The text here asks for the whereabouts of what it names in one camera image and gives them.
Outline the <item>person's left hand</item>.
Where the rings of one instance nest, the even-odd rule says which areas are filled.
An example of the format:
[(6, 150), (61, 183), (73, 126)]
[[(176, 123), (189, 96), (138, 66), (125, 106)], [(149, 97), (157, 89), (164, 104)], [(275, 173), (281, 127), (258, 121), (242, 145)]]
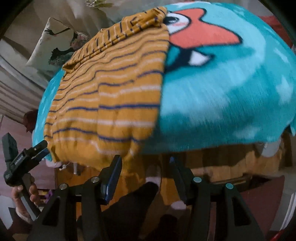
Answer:
[(18, 217), (26, 223), (32, 224), (34, 221), (33, 205), (39, 211), (38, 206), (41, 203), (34, 177), (27, 173), (24, 176), (23, 184), (12, 188), (11, 195)]

